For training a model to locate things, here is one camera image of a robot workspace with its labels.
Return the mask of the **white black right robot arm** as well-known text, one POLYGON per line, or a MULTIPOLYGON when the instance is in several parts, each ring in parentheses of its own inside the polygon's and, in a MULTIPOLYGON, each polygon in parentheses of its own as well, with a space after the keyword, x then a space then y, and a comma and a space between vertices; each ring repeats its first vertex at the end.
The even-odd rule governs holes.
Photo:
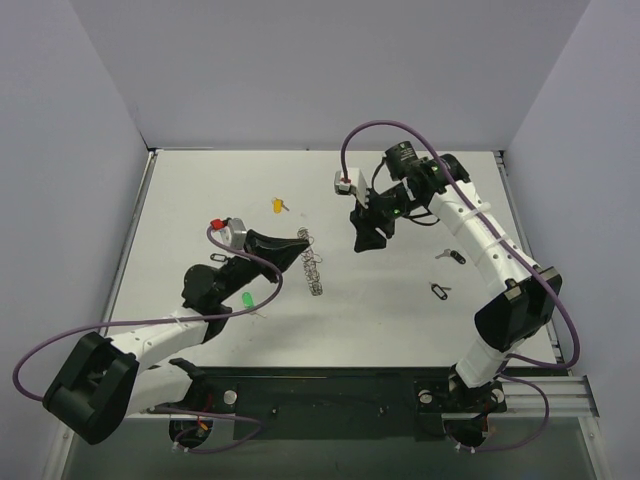
POLYGON ((449 230, 486 282, 490 301, 474 316, 476 340, 446 386, 449 402, 468 409, 507 357, 550 321, 562 278, 518 250, 455 156, 420 158, 405 141, 389 148, 382 161, 394 182, 383 192, 368 186, 356 168, 339 170, 334 178, 337 194, 356 199, 350 214, 355 252, 385 248, 396 221, 423 207, 449 230))

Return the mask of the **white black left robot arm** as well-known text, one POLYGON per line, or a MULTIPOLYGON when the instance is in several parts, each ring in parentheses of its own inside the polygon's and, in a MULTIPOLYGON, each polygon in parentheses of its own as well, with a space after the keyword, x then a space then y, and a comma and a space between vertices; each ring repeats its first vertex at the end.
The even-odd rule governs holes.
POLYGON ((226 300, 256 278, 280 287, 284 272, 310 243, 268 237, 234 219, 223 226, 218 245, 229 254, 220 266, 196 264, 184 275, 186 315, 136 322, 110 337, 83 335, 46 390, 44 408, 91 445, 139 410, 172 402, 186 412, 200 408, 206 388, 192 377, 160 388, 145 387, 138 379, 161 361, 218 336, 236 314, 226 300))

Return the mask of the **silver key with black tag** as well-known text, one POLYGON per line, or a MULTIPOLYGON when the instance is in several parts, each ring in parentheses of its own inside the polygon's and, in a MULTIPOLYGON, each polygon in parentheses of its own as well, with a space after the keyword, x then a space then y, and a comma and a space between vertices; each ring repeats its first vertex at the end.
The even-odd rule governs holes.
POLYGON ((451 258, 461 265, 464 265, 466 263, 466 258, 457 250, 453 250, 453 249, 444 249, 441 253, 436 255, 435 258, 436 259, 451 258))

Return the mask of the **metal key ring disc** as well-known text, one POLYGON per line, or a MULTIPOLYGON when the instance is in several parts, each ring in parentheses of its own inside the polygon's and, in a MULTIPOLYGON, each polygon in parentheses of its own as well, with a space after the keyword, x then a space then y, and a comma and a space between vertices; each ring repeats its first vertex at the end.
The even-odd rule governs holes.
POLYGON ((302 252, 300 258, 309 291, 314 297, 321 296, 324 291, 317 265, 322 262, 322 259, 314 252, 313 238, 306 227, 300 227, 297 236, 307 242, 307 248, 302 252))

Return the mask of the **black tag with white label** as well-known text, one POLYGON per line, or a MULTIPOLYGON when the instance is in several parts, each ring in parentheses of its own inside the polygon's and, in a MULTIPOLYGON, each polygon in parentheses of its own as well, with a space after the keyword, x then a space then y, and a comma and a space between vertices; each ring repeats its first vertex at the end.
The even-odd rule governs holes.
POLYGON ((449 298, 450 287, 441 286, 438 283, 429 283, 431 292, 441 301, 446 301, 449 298))

